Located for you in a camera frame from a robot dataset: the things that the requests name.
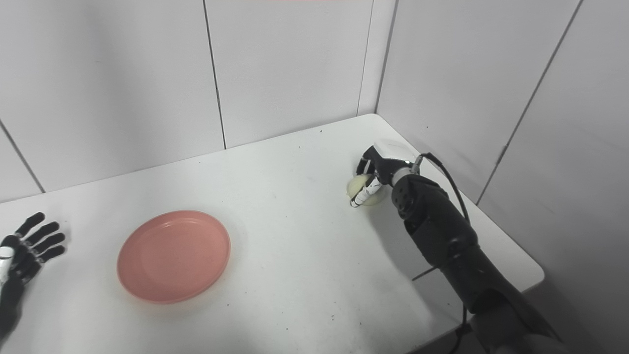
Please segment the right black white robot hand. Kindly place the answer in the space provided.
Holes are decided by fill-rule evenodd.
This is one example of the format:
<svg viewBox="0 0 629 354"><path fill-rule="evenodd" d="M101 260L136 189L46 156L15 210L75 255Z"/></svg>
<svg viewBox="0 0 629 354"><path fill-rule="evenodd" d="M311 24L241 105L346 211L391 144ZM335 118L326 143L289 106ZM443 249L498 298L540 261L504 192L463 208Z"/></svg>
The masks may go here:
<svg viewBox="0 0 629 354"><path fill-rule="evenodd" d="M382 187L395 186L402 176L417 170L416 159L417 155L406 144L391 139L376 141L360 158L356 173L368 175L368 179L352 195L350 205L364 206Z"/></svg>

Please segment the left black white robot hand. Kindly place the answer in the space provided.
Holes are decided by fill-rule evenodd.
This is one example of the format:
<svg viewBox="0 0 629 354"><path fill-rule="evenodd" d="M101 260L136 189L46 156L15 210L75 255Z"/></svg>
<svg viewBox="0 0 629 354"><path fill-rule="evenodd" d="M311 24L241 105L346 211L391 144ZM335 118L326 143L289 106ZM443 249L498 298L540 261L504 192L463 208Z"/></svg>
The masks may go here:
<svg viewBox="0 0 629 354"><path fill-rule="evenodd" d="M39 211L1 240L1 341L7 340L18 323L27 285L45 263L66 251L60 224L43 224L45 218L45 213Z"/></svg>

